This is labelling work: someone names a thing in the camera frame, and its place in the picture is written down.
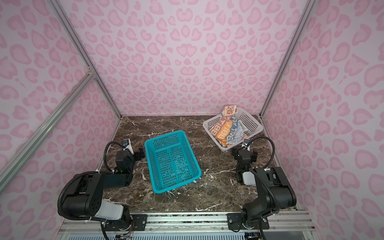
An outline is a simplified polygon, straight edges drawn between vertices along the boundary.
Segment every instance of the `pink patterned wall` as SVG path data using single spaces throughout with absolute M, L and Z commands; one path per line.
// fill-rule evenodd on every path
M 322 239 L 384 239 L 384 1 L 319 3 L 266 126 Z
M 87 69 L 44 0 L 0 2 L 0 171 Z
M 306 0 L 62 0 L 120 111 L 260 112 Z
M 95 170 L 118 120 L 93 82 L 0 195 L 0 239 L 55 237 L 57 198 L 81 172 Z

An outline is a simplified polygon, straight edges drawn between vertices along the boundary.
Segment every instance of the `laundry basket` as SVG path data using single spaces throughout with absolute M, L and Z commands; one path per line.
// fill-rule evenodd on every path
M 245 111 L 243 108 L 237 107 L 237 113 L 235 113 L 235 118 L 237 120 L 241 120 L 241 122 L 247 127 L 247 131 L 244 133 L 248 136 L 248 138 L 253 137 L 254 135 L 260 133 L 263 130 L 263 126 L 256 120 L 251 114 Z M 212 140 L 216 143 L 216 145 L 220 148 L 222 152 L 226 152 L 234 146 L 242 143 L 243 140 L 240 140 L 229 147 L 222 147 L 221 144 L 217 141 L 217 139 L 209 132 L 209 130 L 220 121 L 221 114 L 214 116 L 203 122 L 203 127 L 208 135 L 212 138 Z
M 200 178 L 199 164 L 184 131 L 154 137 L 144 146 L 155 193 L 170 191 Z

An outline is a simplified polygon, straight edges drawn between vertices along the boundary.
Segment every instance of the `black mounting plate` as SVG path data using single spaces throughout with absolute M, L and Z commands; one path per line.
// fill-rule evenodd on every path
M 144 231 L 147 224 L 147 215 L 146 214 L 132 214 L 132 221 L 135 223 L 132 231 Z M 119 231 L 120 229 L 126 227 L 124 224 L 119 224 L 117 221 L 107 221 L 105 225 L 106 231 Z
M 240 230 L 250 230 L 248 228 L 245 228 L 243 226 L 243 220 L 241 218 L 241 214 L 227 214 L 227 222 L 228 222 L 228 228 L 230 230 L 237 231 L 238 229 Z M 262 221 L 262 229 L 269 229 L 269 223 L 268 220 L 266 219 L 266 222 Z

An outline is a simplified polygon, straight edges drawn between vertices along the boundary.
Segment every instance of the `diagonal metal beam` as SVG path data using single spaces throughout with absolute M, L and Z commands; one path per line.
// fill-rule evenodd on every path
M 285 55 L 283 57 L 283 60 L 279 66 L 279 69 L 277 71 L 277 74 L 275 76 L 275 79 L 273 80 L 273 84 L 271 89 L 268 92 L 268 95 L 266 97 L 265 103 L 261 109 L 260 117 L 262 118 L 264 114 L 266 113 L 269 104 L 272 101 L 272 97 L 274 93 L 276 92 L 276 89 L 284 75 L 284 72 L 289 64 L 290 59 L 292 58 L 294 51 L 297 47 L 297 44 L 299 43 L 303 33 L 305 32 L 305 28 L 312 16 L 312 13 L 314 12 L 317 3 L 319 0 L 308 0 L 304 7 L 303 14 L 301 15 L 301 18 L 299 20 L 299 23 L 294 31 L 294 34 L 292 36 L 292 40 L 290 41 L 287 51 L 285 52 Z
M 87 88 L 88 84 L 95 79 L 95 74 L 90 71 L 80 83 L 71 91 L 71 93 L 61 102 L 55 111 L 47 120 L 36 130 L 34 135 L 28 140 L 24 147 L 16 153 L 5 169 L 0 173 L 0 194 L 5 190 L 8 184 L 13 180 L 19 171 L 24 167 L 29 158 L 44 142 L 49 133 L 60 122 L 69 108 L 76 102 L 77 98 Z
M 73 25 L 71 24 L 67 14 L 65 13 L 63 6 L 59 2 L 59 0 L 47 0 L 49 5 L 51 6 L 53 12 L 55 13 L 56 17 L 60 21 L 62 27 L 67 32 L 70 40 L 72 41 L 73 45 L 77 49 L 80 57 L 85 62 L 85 64 L 88 66 L 90 70 L 95 72 L 96 74 L 96 82 L 98 86 L 100 87 L 102 93 L 104 94 L 105 98 L 107 99 L 108 103 L 111 105 L 113 111 L 118 116 L 119 119 L 121 119 L 121 113 L 119 111 L 119 108 L 117 107 L 115 101 L 113 100 L 112 96 L 109 94 L 107 88 L 105 87 L 103 81 L 101 80 L 100 74 L 98 73 L 97 69 L 95 68 L 94 64 L 91 61 L 91 58 L 89 57 L 87 51 L 85 50 L 85 47 L 81 43 L 81 40 L 79 36 L 77 35 L 76 31 L 73 28 Z

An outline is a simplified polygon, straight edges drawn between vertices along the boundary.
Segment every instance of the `pink leopard print wallpaper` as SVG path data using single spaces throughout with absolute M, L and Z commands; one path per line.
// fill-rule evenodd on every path
M 87 69 L 44 0 L 0 3 L 0 171 Z
M 62 0 L 123 114 L 260 112 L 306 0 Z
M 321 239 L 384 239 L 384 1 L 319 3 L 266 126 Z
M 55 237 L 57 198 L 75 175 L 96 169 L 118 120 L 90 83 L 34 156 L 0 195 L 0 239 Z

